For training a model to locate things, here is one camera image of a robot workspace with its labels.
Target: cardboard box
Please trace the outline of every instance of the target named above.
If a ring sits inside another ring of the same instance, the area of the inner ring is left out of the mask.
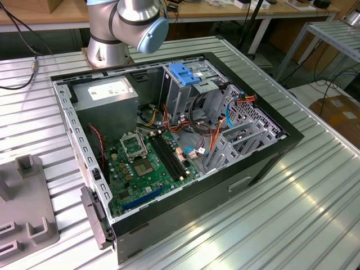
[[[309,108],[318,115],[321,104],[322,98]],[[321,118],[360,149],[360,108],[354,102],[343,95],[328,97],[324,100]]]
[[[2,0],[10,12],[11,7],[17,7],[47,14],[53,12],[61,2],[62,0]]]

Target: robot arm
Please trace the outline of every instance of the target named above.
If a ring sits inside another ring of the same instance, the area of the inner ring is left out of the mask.
[[[143,53],[164,42],[168,22],[160,17],[157,0],[88,0],[91,38],[88,59],[96,67],[124,65],[127,45]]]

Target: aluminum table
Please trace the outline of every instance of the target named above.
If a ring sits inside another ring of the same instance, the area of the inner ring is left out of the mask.
[[[83,185],[49,80],[89,70],[82,53],[39,57],[34,82],[0,91],[0,163],[23,154],[44,165],[60,240],[4,269],[356,269],[360,263],[359,150],[225,40],[166,42],[135,62],[214,52],[304,135],[263,179],[124,264],[98,250],[80,202]],[[0,85],[30,75],[32,58],[0,62]]]
[[[284,60],[282,60],[275,75],[275,80],[280,79],[296,50],[308,33],[314,34],[315,38],[304,52],[299,62],[302,62],[308,57],[319,40],[325,41],[345,55],[336,71],[341,68],[347,56],[356,62],[360,62],[360,28],[350,26],[343,21],[309,22],[304,25]]]

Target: wooden workbench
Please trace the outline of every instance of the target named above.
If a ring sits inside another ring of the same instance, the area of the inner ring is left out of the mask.
[[[34,30],[55,30],[55,29],[77,29],[88,28],[88,12],[84,0],[64,0],[51,14],[37,13],[20,8],[9,8],[9,10],[20,20],[29,24]],[[327,10],[298,11],[289,6],[284,0],[271,5],[268,10],[260,10],[257,19],[263,19],[254,43],[251,45],[250,53],[254,53],[260,43],[266,28],[271,19],[294,18],[294,17],[327,17],[332,20],[339,12],[333,5]],[[178,9],[179,23],[191,23],[201,21],[226,21],[243,20],[246,17],[247,9],[240,9],[233,5],[214,7],[203,1],[201,3],[181,3]],[[169,12],[170,23],[175,22],[176,15]],[[4,12],[0,11],[0,32],[16,31],[10,19]]]

